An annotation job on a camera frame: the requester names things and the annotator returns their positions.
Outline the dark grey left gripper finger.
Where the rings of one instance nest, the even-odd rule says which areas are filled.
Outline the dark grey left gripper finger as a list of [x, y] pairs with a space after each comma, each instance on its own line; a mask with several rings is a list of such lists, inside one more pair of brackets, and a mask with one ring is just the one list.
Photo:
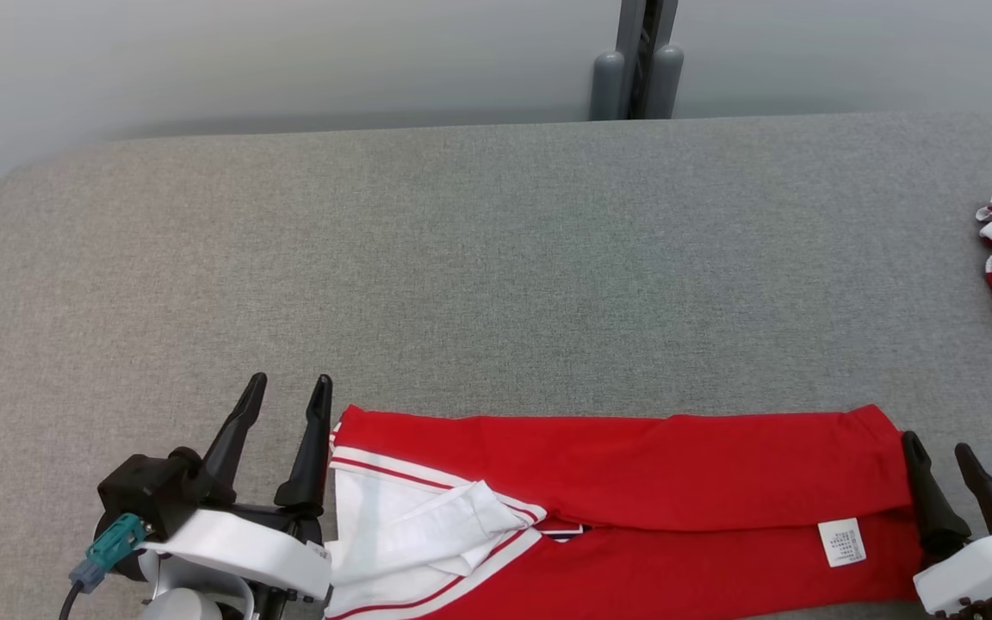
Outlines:
[[237, 498], [235, 475], [248, 431], [258, 420], [268, 385], [265, 373], [253, 374], [236, 406], [210, 444], [201, 465], [201, 499], [210, 504], [233, 504]]
[[333, 381], [327, 374], [316, 378], [306, 408], [306, 430], [290, 474], [278, 487], [275, 504], [281, 509], [318, 518], [324, 513], [326, 476], [332, 425]]

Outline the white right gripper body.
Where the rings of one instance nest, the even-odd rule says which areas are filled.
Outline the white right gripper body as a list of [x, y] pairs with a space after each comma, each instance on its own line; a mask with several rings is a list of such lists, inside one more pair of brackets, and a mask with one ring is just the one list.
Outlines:
[[992, 598], [992, 535], [970, 542], [948, 560], [914, 577], [922, 607], [930, 615], [957, 615]]

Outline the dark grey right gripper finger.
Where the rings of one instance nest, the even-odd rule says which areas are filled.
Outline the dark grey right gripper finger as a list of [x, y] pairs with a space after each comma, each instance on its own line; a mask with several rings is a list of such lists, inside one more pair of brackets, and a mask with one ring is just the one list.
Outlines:
[[907, 483], [925, 560], [948, 560], [970, 542], [967, 522], [952, 509], [932, 472], [932, 458], [916, 432], [901, 436]]
[[992, 536], [992, 475], [977, 458], [975, 451], [969, 444], [958, 443], [954, 447], [954, 456], [956, 456], [964, 485], [975, 497], [987, 531]]

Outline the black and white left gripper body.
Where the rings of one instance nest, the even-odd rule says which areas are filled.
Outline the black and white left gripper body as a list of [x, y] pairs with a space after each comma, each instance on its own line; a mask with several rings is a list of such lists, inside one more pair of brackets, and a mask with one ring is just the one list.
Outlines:
[[203, 459], [193, 449], [130, 456], [98, 486], [98, 564], [154, 595], [177, 587], [242, 592], [250, 601], [326, 601], [330, 556], [318, 518], [202, 499]]

